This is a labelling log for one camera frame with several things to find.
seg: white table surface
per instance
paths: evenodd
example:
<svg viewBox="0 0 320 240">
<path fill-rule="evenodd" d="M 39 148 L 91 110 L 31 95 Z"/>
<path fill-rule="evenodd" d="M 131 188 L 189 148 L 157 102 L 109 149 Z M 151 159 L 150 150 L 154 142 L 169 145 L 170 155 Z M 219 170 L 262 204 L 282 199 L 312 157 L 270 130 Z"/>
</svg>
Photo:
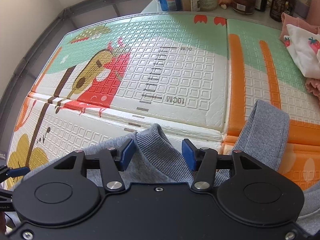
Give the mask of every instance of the white table surface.
<svg viewBox="0 0 320 240">
<path fill-rule="evenodd" d="M 157 0 L 152 0 L 147 7 L 141 13 L 151 13 L 151 12 L 162 12 L 160 4 Z M 255 11 L 252 15 L 241 15 L 234 11 L 232 7 L 228 7 L 227 9 L 222 9 L 218 7 L 212 12 L 201 12 L 209 16 L 220 16 L 226 19 L 238 19 L 253 23 L 262 24 L 268 27 L 272 27 L 275 29 L 282 29 L 282 23 L 276 22 L 269 16 L 270 9 L 267 9 L 265 12 Z"/>
</svg>

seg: hand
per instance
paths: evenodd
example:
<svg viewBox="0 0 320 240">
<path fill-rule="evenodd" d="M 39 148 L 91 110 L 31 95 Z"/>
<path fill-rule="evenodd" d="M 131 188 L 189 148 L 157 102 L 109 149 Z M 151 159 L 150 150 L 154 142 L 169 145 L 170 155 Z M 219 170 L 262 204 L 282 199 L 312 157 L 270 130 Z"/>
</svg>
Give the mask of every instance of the hand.
<svg viewBox="0 0 320 240">
<path fill-rule="evenodd" d="M 0 233 L 4 234 L 7 231 L 5 226 L 5 214 L 4 212 L 0 212 Z"/>
</svg>

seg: screw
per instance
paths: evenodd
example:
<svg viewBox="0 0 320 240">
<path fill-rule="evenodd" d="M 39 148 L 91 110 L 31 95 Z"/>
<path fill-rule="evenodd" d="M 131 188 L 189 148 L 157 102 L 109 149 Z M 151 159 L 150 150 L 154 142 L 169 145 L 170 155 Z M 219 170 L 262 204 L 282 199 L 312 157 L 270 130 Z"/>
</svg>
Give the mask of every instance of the screw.
<svg viewBox="0 0 320 240">
<path fill-rule="evenodd" d="M 164 191 L 164 189 L 163 189 L 163 187 L 156 187 L 155 191 L 156 192 L 162 192 L 162 191 Z"/>
<path fill-rule="evenodd" d="M 285 240 L 293 240 L 296 237 L 296 234 L 294 232 L 289 232 L 285 235 Z"/>
<path fill-rule="evenodd" d="M 33 234 L 31 232 L 25 231 L 22 233 L 22 237 L 25 240 L 32 240 L 33 239 Z"/>
<path fill-rule="evenodd" d="M 107 188 L 109 189 L 119 189 L 122 187 L 122 183 L 119 181 L 110 181 L 107 184 Z"/>
<path fill-rule="evenodd" d="M 208 187 L 210 187 L 210 184 L 205 181 L 198 181 L 194 184 L 194 186 L 196 189 L 207 189 Z"/>
</svg>

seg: folding mat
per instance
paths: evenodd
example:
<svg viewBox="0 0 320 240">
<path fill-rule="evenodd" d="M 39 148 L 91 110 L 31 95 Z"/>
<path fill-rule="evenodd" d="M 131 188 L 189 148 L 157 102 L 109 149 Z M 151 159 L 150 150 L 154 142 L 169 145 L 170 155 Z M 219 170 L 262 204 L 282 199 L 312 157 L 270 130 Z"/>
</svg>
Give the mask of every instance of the folding mat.
<svg viewBox="0 0 320 240">
<path fill-rule="evenodd" d="M 260 98 L 290 115 L 279 172 L 308 188 L 320 179 L 320 107 L 279 34 L 179 12 L 121 17 L 68 33 L 23 103 L 7 165 L 34 169 L 153 123 L 178 150 L 189 138 L 228 154 Z"/>
</svg>

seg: metal frame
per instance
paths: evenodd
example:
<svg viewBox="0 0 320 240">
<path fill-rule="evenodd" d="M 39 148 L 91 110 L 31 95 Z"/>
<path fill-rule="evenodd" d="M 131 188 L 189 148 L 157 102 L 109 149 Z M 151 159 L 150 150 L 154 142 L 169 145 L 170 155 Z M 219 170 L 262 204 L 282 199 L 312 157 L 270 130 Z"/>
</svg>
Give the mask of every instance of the metal frame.
<svg viewBox="0 0 320 240">
<path fill-rule="evenodd" d="M 0 101 L 0 143 L 2 141 L 2 135 L 4 133 L 5 124 L 9 117 L 10 109 L 19 93 L 21 85 L 26 76 L 32 76 L 36 80 L 36 77 L 29 73 L 38 57 L 48 45 L 49 41 L 58 33 L 62 28 L 66 20 L 69 20 L 71 24 L 77 29 L 77 26 L 73 22 L 72 18 L 105 6 L 113 6 L 117 16 L 121 16 L 116 6 L 117 3 L 130 1 L 130 0 L 85 0 L 77 3 L 73 6 L 67 7 L 58 14 L 57 18 L 43 31 L 38 37 L 35 43 L 31 46 L 26 55 L 20 60 L 16 67 L 13 76 L 11 77 Z"/>
</svg>

